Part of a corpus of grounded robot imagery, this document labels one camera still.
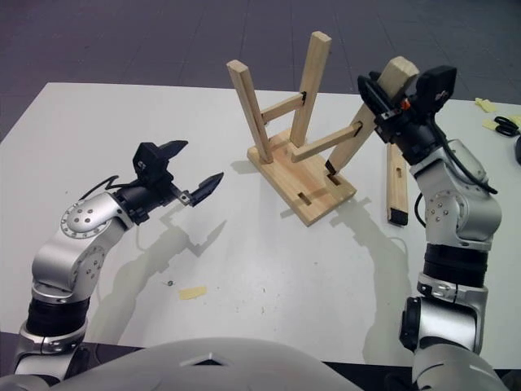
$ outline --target wooden stick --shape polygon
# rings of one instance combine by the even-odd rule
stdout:
[[[416,65],[400,56],[389,61],[378,79],[378,83],[387,95],[394,99],[395,96],[403,94],[407,90],[418,74]],[[360,134],[354,140],[347,140],[338,144],[326,162],[326,167],[332,174],[338,173],[345,167],[374,129],[374,115],[365,104],[358,110],[352,123],[356,121],[361,121],[364,124]]]
[[[253,141],[255,141],[256,148],[259,151],[259,156],[265,163],[271,163],[274,161],[274,158],[269,149],[269,140],[264,127],[264,121],[262,120],[261,110],[259,109],[259,103],[255,96],[250,70],[236,59],[230,61],[226,66],[239,96],[239,101],[252,132]]]
[[[347,128],[343,128],[330,134],[329,136],[320,138],[314,143],[306,144],[302,147],[296,148],[291,154],[291,161],[296,163],[298,161],[307,159],[310,156],[317,155],[319,152],[325,151],[327,148],[331,148],[338,143],[342,143],[345,140],[356,137],[360,129],[361,122],[355,122]]]
[[[387,145],[387,220],[406,226],[409,220],[405,159],[396,144]]]
[[[268,121],[279,118],[280,116],[289,113],[291,110],[295,110],[296,108],[301,107],[304,104],[303,97],[304,96],[302,94],[291,96],[290,98],[276,103],[273,106],[269,106],[260,112],[262,119],[264,120],[264,124],[266,125]]]
[[[327,35],[320,31],[315,31],[311,34],[299,90],[300,92],[305,92],[304,106],[295,111],[293,125],[291,126],[290,140],[296,147],[304,145],[311,112],[313,111],[315,98],[317,98],[318,87],[322,80],[330,47],[331,38]]]

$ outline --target white table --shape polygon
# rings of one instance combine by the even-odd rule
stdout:
[[[266,107],[290,94],[258,95]],[[357,95],[319,95],[309,140],[346,126],[360,104]],[[498,107],[521,114],[520,106]],[[485,117],[493,115],[450,101],[438,122],[481,159],[499,190],[504,216],[488,263],[482,354],[495,367],[521,367],[521,167],[514,141],[482,128]],[[290,124],[291,116],[273,121],[269,132]],[[414,180],[409,225],[388,224],[384,144],[374,134],[343,171],[358,189],[354,199],[306,228],[247,161],[252,140],[234,90],[46,86],[0,145],[3,331],[17,332],[27,316],[33,255],[63,211],[109,175],[133,179],[141,141],[170,139],[190,142],[169,166],[178,186],[194,190],[211,174],[225,177],[196,208],[157,209],[112,250],[91,299],[87,340],[150,346],[242,336],[327,361],[412,363],[397,334],[425,251],[412,213]],[[199,285],[208,294],[179,300],[178,289]]]

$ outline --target wooden stool leg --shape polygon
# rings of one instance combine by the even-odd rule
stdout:
[[[327,35],[319,31],[311,34],[306,63],[300,81],[300,92],[305,92],[304,106],[296,109],[290,133],[290,140],[296,147],[304,145],[311,112],[317,98],[318,87],[326,67],[330,47],[331,38]]]
[[[259,103],[255,96],[253,88],[252,75],[246,65],[234,59],[227,65],[230,72],[231,81],[234,83],[235,90],[239,96],[239,101],[244,110],[246,121],[252,132],[253,141],[259,151],[260,158],[265,163],[274,161],[271,150],[269,149],[269,140],[264,127]]]
[[[400,226],[409,220],[407,164],[396,144],[387,145],[387,220]]]

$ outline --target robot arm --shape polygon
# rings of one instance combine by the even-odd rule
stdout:
[[[15,374],[40,375],[52,381],[70,376],[70,366],[86,330],[86,313],[105,261],[121,236],[148,219],[148,213],[178,199],[196,206],[217,187],[223,174],[213,175],[190,193],[180,191],[167,171],[169,159],[187,145],[173,141],[157,147],[141,143],[134,156],[138,178],[112,185],[92,198],[92,191],[65,211],[60,227],[33,261],[33,299],[20,330]]]
[[[358,78],[377,133],[396,143],[425,199],[427,251],[420,297],[407,299],[400,340],[414,352],[420,389],[504,389],[480,357],[488,290],[488,251],[501,222],[483,166],[459,140],[448,141],[435,114],[453,93],[456,68],[425,72],[416,94],[391,102],[376,78]]]

